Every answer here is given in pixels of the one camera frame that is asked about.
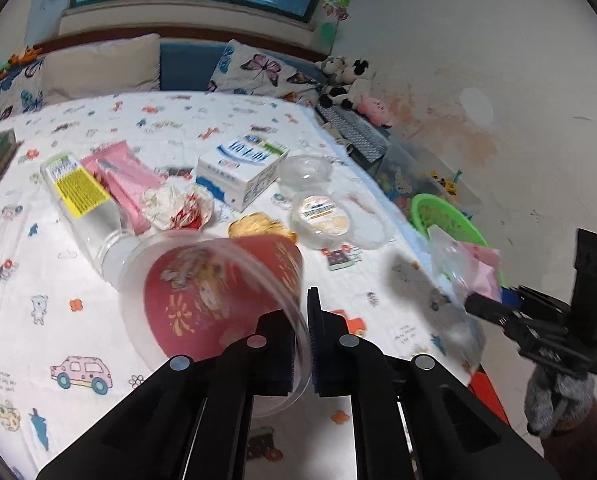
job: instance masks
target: butterfly pillow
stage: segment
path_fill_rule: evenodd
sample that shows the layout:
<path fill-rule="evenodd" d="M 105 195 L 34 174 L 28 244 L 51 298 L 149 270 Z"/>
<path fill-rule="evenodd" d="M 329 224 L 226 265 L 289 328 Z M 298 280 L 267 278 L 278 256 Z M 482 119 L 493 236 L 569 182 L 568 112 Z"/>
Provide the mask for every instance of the butterfly pillow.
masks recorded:
<path fill-rule="evenodd" d="M 266 95 L 314 107 L 321 84 L 287 63 L 232 40 L 208 84 L 208 91 Z"/>
<path fill-rule="evenodd" d="M 0 79 L 0 121 L 43 107 L 42 67 L 43 60 L 38 59 Z"/>

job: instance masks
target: plastic bag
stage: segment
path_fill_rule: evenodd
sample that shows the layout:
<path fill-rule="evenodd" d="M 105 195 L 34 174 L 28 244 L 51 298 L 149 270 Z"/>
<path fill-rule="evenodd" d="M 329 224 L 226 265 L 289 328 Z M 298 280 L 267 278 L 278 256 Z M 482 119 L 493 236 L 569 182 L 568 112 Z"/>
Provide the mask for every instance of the plastic bag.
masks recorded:
<path fill-rule="evenodd" d="M 430 254 L 435 274 L 450 280 L 461 304 L 477 292 L 486 298 L 501 301 L 498 269 L 501 253 L 496 249 L 458 242 L 437 225 L 428 229 Z"/>
<path fill-rule="evenodd" d="M 141 198 L 147 189 L 161 187 L 163 179 L 134 156 L 127 142 L 112 144 L 81 163 L 125 210 L 135 234 L 149 229 L 150 222 L 141 213 Z"/>

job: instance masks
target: window sill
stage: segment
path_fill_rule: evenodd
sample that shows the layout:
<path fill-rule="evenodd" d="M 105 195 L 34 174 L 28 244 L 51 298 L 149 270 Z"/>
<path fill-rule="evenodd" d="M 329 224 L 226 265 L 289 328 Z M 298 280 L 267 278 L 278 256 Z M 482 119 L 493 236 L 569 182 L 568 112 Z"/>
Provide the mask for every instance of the window sill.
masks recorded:
<path fill-rule="evenodd" d="M 315 27 L 285 16 L 213 0 L 111 0 L 67 9 L 59 35 L 137 25 L 238 30 L 308 47 Z"/>

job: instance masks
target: gold wrapper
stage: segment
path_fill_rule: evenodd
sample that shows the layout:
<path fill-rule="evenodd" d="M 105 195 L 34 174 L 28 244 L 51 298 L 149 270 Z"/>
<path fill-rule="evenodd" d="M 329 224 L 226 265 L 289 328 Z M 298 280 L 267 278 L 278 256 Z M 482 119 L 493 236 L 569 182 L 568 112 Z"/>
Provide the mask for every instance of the gold wrapper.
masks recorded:
<path fill-rule="evenodd" d="M 280 222 L 275 222 L 265 213 L 252 213 L 232 222 L 227 230 L 230 238 L 255 235 L 280 235 L 296 243 L 296 233 Z"/>

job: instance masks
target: white cardboard box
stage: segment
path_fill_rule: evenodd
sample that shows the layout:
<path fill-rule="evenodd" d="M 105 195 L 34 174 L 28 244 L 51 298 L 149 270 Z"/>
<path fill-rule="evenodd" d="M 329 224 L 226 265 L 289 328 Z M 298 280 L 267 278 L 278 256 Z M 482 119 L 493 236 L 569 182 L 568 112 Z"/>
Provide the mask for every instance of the white cardboard box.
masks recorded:
<path fill-rule="evenodd" d="M 198 158 L 196 182 L 242 211 L 274 182 L 276 168 L 289 151 L 258 135 L 237 137 Z"/>

